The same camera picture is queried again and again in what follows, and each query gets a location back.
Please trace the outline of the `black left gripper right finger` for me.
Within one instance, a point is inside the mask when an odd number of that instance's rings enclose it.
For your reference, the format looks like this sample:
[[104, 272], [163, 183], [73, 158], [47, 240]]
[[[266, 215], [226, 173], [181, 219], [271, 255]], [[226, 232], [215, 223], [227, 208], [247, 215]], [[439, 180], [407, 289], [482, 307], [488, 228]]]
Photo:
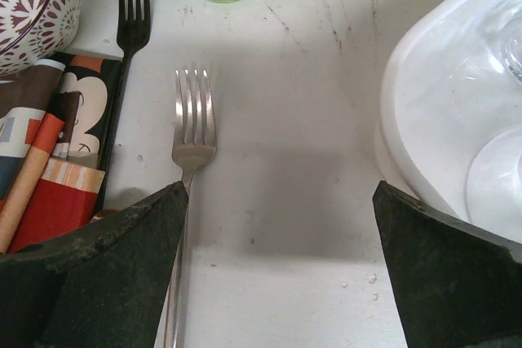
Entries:
[[385, 181], [375, 220], [410, 347], [519, 347], [521, 245]]

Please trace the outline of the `clear drinking glass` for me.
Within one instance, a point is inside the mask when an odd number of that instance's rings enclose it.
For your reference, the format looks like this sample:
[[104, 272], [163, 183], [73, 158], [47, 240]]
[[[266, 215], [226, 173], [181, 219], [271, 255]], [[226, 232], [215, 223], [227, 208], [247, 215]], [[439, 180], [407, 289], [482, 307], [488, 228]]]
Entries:
[[[499, 32], [499, 59], [521, 82], [521, 13]], [[466, 208], [470, 221], [487, 231], [521, 224], [521, 128], [495, 137], [476, 154], [467, 172]]]

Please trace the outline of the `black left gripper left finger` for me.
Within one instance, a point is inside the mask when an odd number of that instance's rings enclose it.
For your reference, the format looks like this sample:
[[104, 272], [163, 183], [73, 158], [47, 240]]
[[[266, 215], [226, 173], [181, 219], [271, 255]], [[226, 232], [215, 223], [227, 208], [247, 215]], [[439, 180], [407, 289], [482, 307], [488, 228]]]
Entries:
[[106, 218], [1, 257], [4, 347], [151, 347], [184, 227], [172, 183]]

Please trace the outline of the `white rectangular storage basket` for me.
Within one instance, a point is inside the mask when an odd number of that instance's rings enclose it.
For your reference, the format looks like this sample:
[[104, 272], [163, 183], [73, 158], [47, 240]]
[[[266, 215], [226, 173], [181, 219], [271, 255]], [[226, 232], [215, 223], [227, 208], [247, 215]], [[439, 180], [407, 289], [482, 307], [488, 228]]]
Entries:
[[[396, 171], [419, 199], [470, 224], [470, 164], [521, 128], [521, 82], [498, 54], [517, 12], [521, 0], [445, 0], [403, 36], [383, 75], [380, 128]], [[492, 233], [517, 242], [521, 224]]]

